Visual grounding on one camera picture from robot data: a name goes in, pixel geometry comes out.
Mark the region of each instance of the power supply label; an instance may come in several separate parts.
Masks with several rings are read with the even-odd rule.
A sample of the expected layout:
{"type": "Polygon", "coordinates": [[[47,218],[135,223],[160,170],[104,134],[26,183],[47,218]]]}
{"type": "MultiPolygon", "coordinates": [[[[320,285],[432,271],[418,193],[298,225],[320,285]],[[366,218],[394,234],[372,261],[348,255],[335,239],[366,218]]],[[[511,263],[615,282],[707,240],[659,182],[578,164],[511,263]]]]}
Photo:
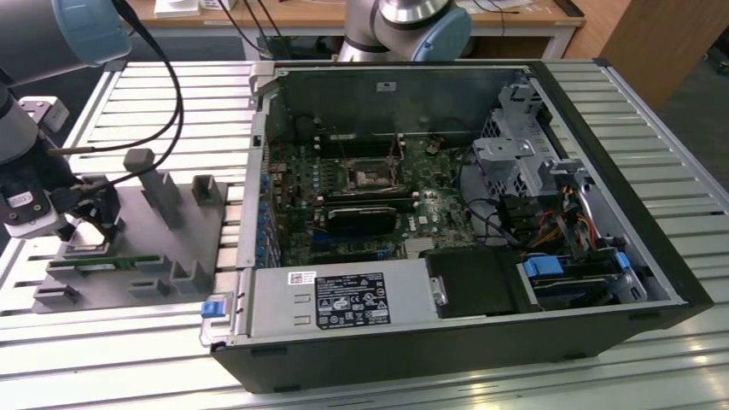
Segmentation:
{"type": "Polygon", "coordinates": [[[318,278],[319,329],[388,323],[388,292],[382,272],[318,278]]]}

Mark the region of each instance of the sticker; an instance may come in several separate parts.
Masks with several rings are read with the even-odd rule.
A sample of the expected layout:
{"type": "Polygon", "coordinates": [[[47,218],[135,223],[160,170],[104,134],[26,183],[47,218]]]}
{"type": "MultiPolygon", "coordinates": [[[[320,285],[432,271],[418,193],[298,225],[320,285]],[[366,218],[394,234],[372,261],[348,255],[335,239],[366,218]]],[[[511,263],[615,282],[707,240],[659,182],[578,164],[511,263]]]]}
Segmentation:
{"type": "Polygon", "coordinates": [[[382,272],[316,278],[316,283],[319,329],[326,331],[391,323],[388,291],[382,272]]]}
{"type": "Polygon", "coordinates": [[[398,83],[378,83],[378,92],[396,91],[398,83]]]}
{"type": "Polygon", "coordinates": [[[288,284],[315,284],[315,278],[318,277],[318,272],[290,272],[288,273],[288,284]]]}
{"type": "Polygon", "coordinates": [[[30,203],[34,203],[34,194],[31,193],[31,191],[23,192],[22,194],[11,196],[8,198],[8,205],[11,206],[11,208],[20,208],[30,203]]]}

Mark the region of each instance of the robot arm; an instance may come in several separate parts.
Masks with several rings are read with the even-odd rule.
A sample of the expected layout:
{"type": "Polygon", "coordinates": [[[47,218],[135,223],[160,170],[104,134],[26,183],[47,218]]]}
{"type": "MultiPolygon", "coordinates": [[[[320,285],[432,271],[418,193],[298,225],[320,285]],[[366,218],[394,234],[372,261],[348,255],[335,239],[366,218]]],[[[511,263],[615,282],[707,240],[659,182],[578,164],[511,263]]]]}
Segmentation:
{"type": "MultiPolygon", "coordinates": [[[[74,227],[63,214],[114,234],[106,232],[119,213],[114,189],[79,194],[94,181],[50,155],[56,147],[7,87],[126,56],[115,6],[130,7],[123,0],[0,1],[0,223],[14,237],[55,232],[67,240],[74,227]]],[[[470,35],[471,17],[454,0],[350,0],[340,61],[454,60],[470,35]]]]}
{"type": "Polygon", "coordinates": [[[448,61],[471,37],[454,0],[348,0],[340,62],[448,61]]]}
{"type": "Polygon", "coordinates": [[[0,2],[0,222],[14,237],[56,232],[64,238],[72,228],[63,213],[102,226],[115,205],[99,208],[94,200],[78,203],[63,195],[83,181],[67,160],[48,154],[56,147],[7,87],[98,67],[130,51],[111,1],[0,2]]]}

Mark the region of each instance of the white table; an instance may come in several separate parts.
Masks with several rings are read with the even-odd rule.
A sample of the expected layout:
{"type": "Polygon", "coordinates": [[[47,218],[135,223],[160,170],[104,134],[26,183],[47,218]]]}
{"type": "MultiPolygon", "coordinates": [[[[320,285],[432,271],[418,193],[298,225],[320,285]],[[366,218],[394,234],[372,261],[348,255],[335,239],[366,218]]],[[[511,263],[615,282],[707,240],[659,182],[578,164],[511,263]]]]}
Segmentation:
{"type": "MultiPolygon", "coordinates": [[[[235,277],[247,147],[250,63],[178,63],[188,126],[163,168],[234,186],[216,280],[235,277]]],[[[685,256],[717,306],[598,358],[284,395],[251,395],[200,346],[200,304],[35,315],[52,237],[14,240],[0,259],[0,408],[635,409],[717,408],[729,400],[729,198],[611,68],[551,62],[578,109],[685,256]]],[[[68,145],[147,137],[168,120],[160,63],[106,73],[68,145]]],[[[554,128],[562,137],[562,130],[554,128]]],[[[168,134],[152,144],[162,152],[168,134]]],[[[567,151],[575,148],[563,139],[567,151]]],[[[123,153],[76,156],[79,173],[123,172],[123,153]]]]}

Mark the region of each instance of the metal bracket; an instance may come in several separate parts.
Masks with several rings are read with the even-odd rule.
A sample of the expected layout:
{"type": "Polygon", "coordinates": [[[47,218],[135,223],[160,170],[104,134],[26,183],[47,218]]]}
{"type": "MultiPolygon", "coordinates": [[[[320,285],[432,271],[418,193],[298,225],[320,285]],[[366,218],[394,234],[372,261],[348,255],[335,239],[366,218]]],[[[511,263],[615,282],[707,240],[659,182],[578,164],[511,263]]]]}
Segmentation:
{"type": "Polygon", "coordinates": [[[24,97],[19,101],[23,111],[47,132],[59,132],[68,120],[68,108],[56,97],[24,97]]]}
{"type": "Polygon", "coordinates": [[[276,87],[276,62],[275,61],[259,61],[251,66],[251,74],[248,81],[251,84],[251,95],[259,97],[276,87]]]}

